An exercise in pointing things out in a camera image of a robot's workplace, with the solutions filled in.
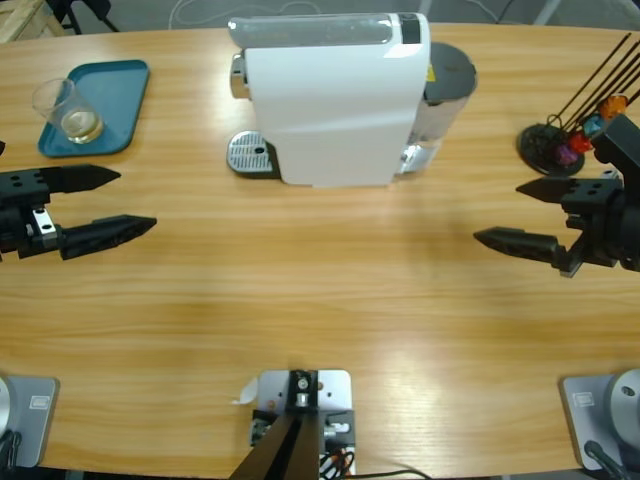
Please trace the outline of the arm gripper black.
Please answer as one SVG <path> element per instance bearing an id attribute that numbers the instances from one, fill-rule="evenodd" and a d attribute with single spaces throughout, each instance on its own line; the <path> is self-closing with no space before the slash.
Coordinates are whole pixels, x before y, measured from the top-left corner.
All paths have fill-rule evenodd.
<path id="1" fill-rule="evenodd" d="M 63 260 L 115 248 L 144 235 L 157 219 L 118 215 L 61 229 L 46 205 L 54 193 L 97 189 L 121 174 L 93 164 L 27 169 L 1 174 L 1 254 L 25 259 L 57 251 Z"/>
<path id="2" fill-rule="evenodd" d="M 473 237 L 507 256 L 549 264 L 572 278 L 584 263 L 639 270 L 639 201 L 619 178 L 542 177 L 516 191 L 545 203 L 561 204 L 566 226 L 581 232 L 567 249 L 555 236 L 491 227 Z"/>

